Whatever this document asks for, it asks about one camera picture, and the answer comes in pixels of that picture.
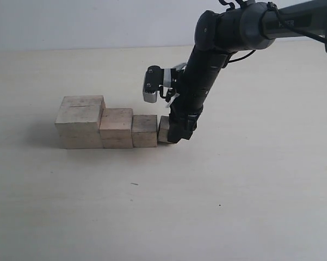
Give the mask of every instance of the large wooden block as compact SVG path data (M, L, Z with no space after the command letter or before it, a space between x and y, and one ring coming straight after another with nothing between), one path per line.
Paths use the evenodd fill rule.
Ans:
M158 126L158 142L168 143L169 117L161 116Z
M134 147L157 147L157 115L134 115L132 138Z
M100 136L104 148L133 148L132 141L133 109L105 109Z
M64 97L54 123L64 147L102 148L99 126L104 108L102 95Z

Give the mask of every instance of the black cable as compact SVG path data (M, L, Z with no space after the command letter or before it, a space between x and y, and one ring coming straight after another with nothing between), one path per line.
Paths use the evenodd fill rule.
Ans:
M243 56L241 58L229 61L229 63L235 63L237 61L242 61L242 60L248 58L249 56L253 55L255 52L256 52L256 50L253 50L253 51L251 51L250 53L248 53L247 55L245 55L245 56Z
M281 22L283 27L285 27L286 29L288 29L288 30L290 30L290 31L292 31L294 33L303 35L305 37L314 39L314 40L316 40L318 42L322 42L322 43L327 45L327 39L326 38L321 37L321 36L316 35L316 34L312 34L310 32L304 31L304 30L297 29L295 27L292 27L292 26L288 25L286 23L286 21L283 19L283 17L281 16L280 11L278 10L278 7L277 7L276 4L274 4L272 2L268 2L267 8L268 8L269 11L274 11L275 12L277 19Z

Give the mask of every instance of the white wall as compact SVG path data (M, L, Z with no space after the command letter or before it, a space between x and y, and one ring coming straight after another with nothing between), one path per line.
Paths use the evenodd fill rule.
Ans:
M0 0L0 50L190 45L207 9L225 10L217 0Z

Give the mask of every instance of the wooden block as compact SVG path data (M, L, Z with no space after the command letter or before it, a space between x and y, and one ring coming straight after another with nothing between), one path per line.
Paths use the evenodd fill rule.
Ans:
M104 148L133 148L132 141L133 109L105 109L100 136Z
M158 142L169 143L168 142L168 130L169 130L169 117L161 116L158 126Z
M134 115L132 138L134 147L157 147L157 115Z
M105 108L104 97L64 97L55 127L65 148L102 148L99 126Z

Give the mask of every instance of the small wooden block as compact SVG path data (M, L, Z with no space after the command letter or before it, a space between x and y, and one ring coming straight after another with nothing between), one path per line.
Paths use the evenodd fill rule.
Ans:
M157 147L157 115L134 115L132 138L136 148Z
M104 148L133 148L133 109L105 109L100 124Z
M159 121L158 126L158 141L163 143L168 142L168 130L169 130L169 117L168 116L161 116L161 120Z
M64 147L102 148L99 126L104 108L102 95L64 97L54 123Z

